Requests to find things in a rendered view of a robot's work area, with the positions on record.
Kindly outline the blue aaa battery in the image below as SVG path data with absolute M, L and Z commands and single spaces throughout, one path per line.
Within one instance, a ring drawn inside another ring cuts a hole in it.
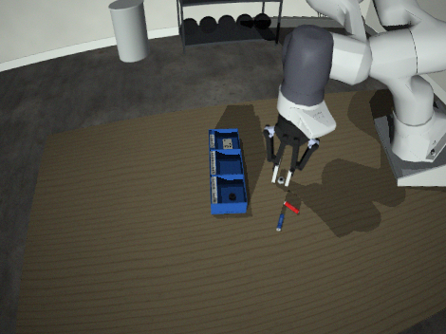
M 278 225 L 277 225 L 277 231 L 281 231 L 282 228 L 282 223 L 283 223 L 283 219 L 284 219 L 284 215 L 281 213 L 280 217 L 279 217 L 279 221 L 278 221 Z

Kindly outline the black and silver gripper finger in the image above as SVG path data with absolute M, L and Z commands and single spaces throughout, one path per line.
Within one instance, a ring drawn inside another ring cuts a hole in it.
M 273 143 L 273 135 L 274 135 L 274 127 L 275 126 L 270 126 L 270 125 L 266 125 L 265 129 L 263 131 L 263 135 L 266 139 L 266 147 L 267 147 L 267 161 L 268 162 L 273 162 L 273 168 L 272 171 L 274 172 L 273 174 L 273 178 L 272 178 L 272 182 L 275 182 L 275 179 L 277 177 L 278 174 L 278 169 L 279 169 L 279 165 L 281 161 L 281 156 L 283 154 L 283 151 L 285 149 L 286 143 L 288 141 L 288 136 L 285 134 L 282 137 L 277 155 L 274 155 L 274 143 Z M 275 168 L 275 169 L 274 169 Z M 277 172 L 277 174 L 276 174 Z
M 293 141 L 291 164 L 290 164 L 290 168 L 289 168 L 289 171 L 288 171 L 288 177 L 287 177 L 287 181 L 286 181 L 285 186 L 288 186 L 290 177 L 293 176 L 294 171 L 296 169 L 298 169 L 299 171 L 302 171 L 304 169 L 304 167 L 306 166 L 306 164 L 307 164 L 310 156 L 312 155 L 312 153 L 319 148 L 320 140 L 319 139 L 311 139 L 308 142 L 308 146 L 309 147 L 307 147 L 307 149 L 304 152 L 301 160 L 297 161 L 297 156 L 298 156 L 297 150 L 299 148 L 299 140 L 300 140 L 299 138 L 294 138 L 294 141 Z M 297 161 L 297 163 L 296 163 L 296 161 Z

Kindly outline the blue three-compartment bin rack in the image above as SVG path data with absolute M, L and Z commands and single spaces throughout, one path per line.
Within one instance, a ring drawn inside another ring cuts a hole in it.
M 223 149 L 232 139 L 232 149 Z M 245 213 L 247 195 L 238 128 L 209 129 L 211 214 Z M 235 194 L 235 200 L 229 194 Z M 232 203 L 239 202 L 239 203 Z

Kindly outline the red battery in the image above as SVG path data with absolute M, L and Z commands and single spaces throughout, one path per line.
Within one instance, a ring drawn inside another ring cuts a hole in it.
M 293 210 L 296 213 L 300 212 L 298 209 L 296 209 L 294 206 L 289 204 L 287 201 L 285 201 L 284 205 L 286 205 L 287 207 L 289 207 L 291 210 Z

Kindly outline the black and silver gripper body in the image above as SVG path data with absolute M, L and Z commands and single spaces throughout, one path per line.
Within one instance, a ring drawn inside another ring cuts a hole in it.
M 304 137 L 299 138 L 300 139 L 299 146 L 310 141 L 310 139 L 308 139 L 307 136 L 294 123 L 292 123 L 291 121 L 288 121 L 280 114 L 278 115 L 278 121 L 275 124 L 275 127 L 273 130 L 280 141 L 282 140 L 283 135 L 287 134 L 288 141 L 287 141 L 286 145 L 290 145 L 292 147 L 293 147 L 294 137 L 290 137 L 290 136 L 295 136 L 296 138 L 299 138 L 300 136 L 304 136 Z

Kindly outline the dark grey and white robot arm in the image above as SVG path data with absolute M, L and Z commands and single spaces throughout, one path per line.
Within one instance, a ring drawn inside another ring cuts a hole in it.
M 433 106 L 433 87 L 419 75 L 446 70 L 446 22 L 417 0 L 373 0 L 387 31 L 366 38 L 363 0 L 306 1 L 343 25 L 345 35 L 301 25 L 285 37 L 280 115 L 309 139 L 321 137 L 336 127 L 324 101 L 329 77 L 354 85 L 369 75 L 393 94 L 392 152 L 402 160 L 433 162 L 446 145 L 446 115 Z

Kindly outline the white domino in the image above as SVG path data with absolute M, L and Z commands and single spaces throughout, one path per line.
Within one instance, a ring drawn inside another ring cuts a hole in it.
M 223 149 L 232 149 L 232 139 L 223 139 Z

